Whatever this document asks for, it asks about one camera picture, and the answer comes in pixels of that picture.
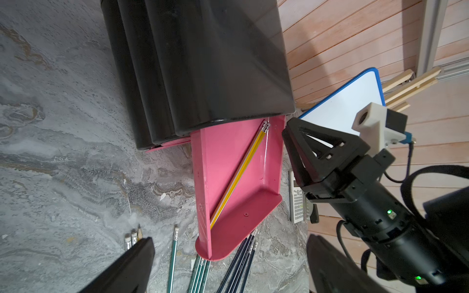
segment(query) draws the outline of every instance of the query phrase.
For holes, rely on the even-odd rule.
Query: blue whiteboard frame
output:
[[[381,102],[383,103],[383,106],[386,106],[386,103],[384,102],[384,94],[383,94],[383,88],[381,87],[381,79],[379,78],[379,72],[378,70],[375,68],[375,67],[371,67],[371,68],[368,68],[368,69],[365,69],[364,71],[362,71],[359,75],[355,76],[354,78],[352,78],[348,83],[342,85],[340,88],[338,88],[335,92],[333,92],[332,94],[330,94],[329,96],[327,96],[325,99],[323,99],[322,101],[320,101],[319,103],[317,103],[316,105],[314,105],[311,109],[309,109],[308,111],[306,111],[305,113],[303,113],[299,118],[303,118],[304,116],[306,116],[307,114],[309,114],[311,111],[313,111],[314,109],[318,108],[319,106],[321,106],[322,103],[324,103],[325,101],[329,100],[330,98],[332,98],[333,96],[335,96],[338,92],[340,92],[341,90],[343,90],[344,88],[348,87],[351,83],[353,83],[354,81],[356,81],[357,79],[359,79],[362,75],[364,75],[365,73],[368,73],[370,71],[373,71],[375,73],[375,76],[376,76],[376,82],[378,83],[378,88],[379,88],[379,94],[381,95]]]

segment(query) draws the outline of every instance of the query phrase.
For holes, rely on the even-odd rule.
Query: cable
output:
[[[396,180],[391,178],[386,171],[384,171],[384,175],[386,178],[391,180],[394,183],[403,183],[404,180],[409,177],[410,174],[410,161],[412,160],[412,155],[414,154],[414,143],[409,143],[409,154],[407,156],[407,171],[406,171],[406,177],[403,180]]]
[[[342,249],[344,250],[345,255],[349,258],[349,260],[355,262],[353,260],[352,256],[350,255],[350,253],[348,253],[347,249],[345,248],[344,242],[342,241],[342,235],[340,234],[340,228],[342,227],[342,224],[345,224],[345,223],[346,223],[346,221],[344,221],[344,220],[340,220],[337,223],[337,227],[335,228],[335,231],[337,233],[337,239],[339,240],[340,246],[342,246]]]

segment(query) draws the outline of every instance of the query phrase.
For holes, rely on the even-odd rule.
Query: pink tray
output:
[[[199,237],[197,253],[217,261],[227,257],[272,211],[282,197],[285,116],[271,117],[267,135],[230,200],[210,230],[210,215],[240,164],[263,119],[216,125],[191,133]]]
[[[150,153],[150,152],[156,151],[156,150],[164,150],[164,149],[167,149],[167,148],[170,148],[170,147],[174,147],[176,145],[181,145],[181,144],[185,144],[185,143],[189,143],[189,142],[190,142],[190,136],[181,137],[181,138],[178,138],[178,139],[175,139],[175,140],[171,140],[169,142],[162,143],[161,146],[154,147],[154,148],[149,149],[145,152]]]

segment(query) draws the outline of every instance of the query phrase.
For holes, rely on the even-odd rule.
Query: gray marble floor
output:
[[[185,292],[197,237],[190,150],[134,147],[98,0],[0,1],[0,292],[77,292],[138,224],[155,243],[148,292]],[[261,224],[247,292],[307,292],[305,224],[284,202]],[[230,256],[213,264],[218,287]]]

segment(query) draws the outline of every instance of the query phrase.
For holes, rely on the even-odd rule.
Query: yellow pencil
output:
[[[262,140],[264,139],[265,134],[267,133],[267,130],[269,129],[270,123],[267,123],[267,121],[263,121],[262,125],[260,126],[258,132],[256,133],[256,137],[254,140],[251,142],[251,145],[249,146],[248,151],[244,155],[244,158],[241,162],[241,164],[238,166],[238,169],[236,170],[236,174],[233,176],[233,178],[230,181],[230,184],[226,188],[223,197],[221,198],[220,202],[218,203],[217,208],[215,209],[215,212],[212,215],[212,218],[210,219],[210,229],[213,228],[213,225],[217,221],[218,217],[220,216],[221,212],[223,211],[223,208],[225,208],[225,205],[227,204],[228,200],[231,197],[231,194],[236,188],[236,185],[238,184],[239,180],[241,179],[242,174],[246,170],[246,168],[249,165],[249,162],[251,161],[252,157],[256,153],[256,150],[258,149],[259,145],[261,144]]]
[[[140,241],[144,237],[142,233],[142,229],[140,228],[140,224],[138,224],[138,229],[137,229],[137,241]]]

